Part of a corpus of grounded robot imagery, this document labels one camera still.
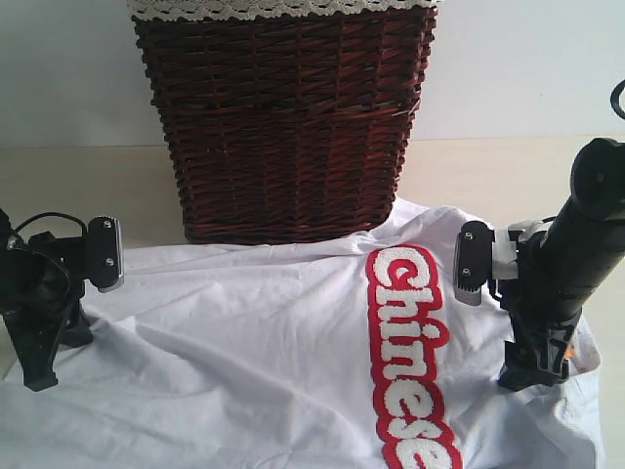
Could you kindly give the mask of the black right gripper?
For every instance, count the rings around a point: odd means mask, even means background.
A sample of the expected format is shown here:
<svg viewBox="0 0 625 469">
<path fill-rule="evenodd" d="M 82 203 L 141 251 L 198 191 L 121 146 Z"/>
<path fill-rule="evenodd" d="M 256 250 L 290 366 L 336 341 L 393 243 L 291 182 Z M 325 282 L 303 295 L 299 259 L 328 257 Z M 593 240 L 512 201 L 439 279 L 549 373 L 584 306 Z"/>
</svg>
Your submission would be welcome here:
<svg viewBox="0 0 625 469">
<path fill-rule="evenodd" d="M 581 317 L 586 288 L 548 271 L 541 261 L 544 231 L 530 237 L 521 230 L 507 234 L 516 254 L 517 277 L 497 280 L 500 306 L 510 313 L 513 330 L 513 339 L 504 342 L 498 384 L 510 391 L 562 384 L 569 377 L 566 352 Z"/>
</svg>

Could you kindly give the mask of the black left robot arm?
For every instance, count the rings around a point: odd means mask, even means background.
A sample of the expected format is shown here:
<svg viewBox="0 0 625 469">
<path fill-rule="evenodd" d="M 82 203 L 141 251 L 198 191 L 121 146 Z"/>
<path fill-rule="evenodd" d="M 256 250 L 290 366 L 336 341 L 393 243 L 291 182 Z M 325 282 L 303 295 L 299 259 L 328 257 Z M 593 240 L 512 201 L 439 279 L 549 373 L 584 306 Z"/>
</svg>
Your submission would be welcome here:
<svg viewBox="0 0 625 469">
<path fill-rule="evenodd" d="M 44 218 L 80 227 L 79 236 L 50 232 L 25 240 L 20 231 Z M 21 366 L 23 385 L 40 392 L 58 384 L 54 361 L 59 346 L 93 341 L 81 300 L 85 294 L 87 226 L 76 217 L 44 212 L 13 227 L 1 214 L 1 318 Z"/>
</svg>

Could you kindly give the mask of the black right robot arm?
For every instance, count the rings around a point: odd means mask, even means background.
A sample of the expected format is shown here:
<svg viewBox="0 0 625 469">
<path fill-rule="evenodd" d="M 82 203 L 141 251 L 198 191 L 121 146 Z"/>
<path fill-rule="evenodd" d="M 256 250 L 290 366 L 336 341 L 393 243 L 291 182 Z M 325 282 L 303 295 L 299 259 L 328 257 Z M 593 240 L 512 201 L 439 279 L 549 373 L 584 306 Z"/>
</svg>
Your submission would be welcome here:
<svg viewBox="0 0 625 469">
<path fill-rule="evenodd" d="M 498 380 L 508 390 L 568 378 L 582 307 L 624 257 L 623 144 L 596 138 L 583 147 L 570 190 L 549 229 L 519 242 L 518 278 L 497 283 L 514 335 Z"/>
</svg>

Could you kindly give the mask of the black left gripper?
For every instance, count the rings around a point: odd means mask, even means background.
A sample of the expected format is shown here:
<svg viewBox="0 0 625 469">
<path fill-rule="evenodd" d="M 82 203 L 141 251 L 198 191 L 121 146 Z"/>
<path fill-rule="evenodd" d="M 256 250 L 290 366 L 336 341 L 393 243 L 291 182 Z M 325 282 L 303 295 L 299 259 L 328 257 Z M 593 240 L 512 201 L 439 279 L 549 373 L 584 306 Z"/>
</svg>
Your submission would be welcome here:
<svg viewBox="0 0 625 469">
<path fill-rule="evenodd" d="M 1 317 L 23 385 L 33 392 L 58 384 L 53 362 L 61 334 L 61 344 L 69 348 L 94 340 L 81 303 L 86 238 L 37 234 L 24 241 L 17 234 L 1 235 Z"/>
</svg>

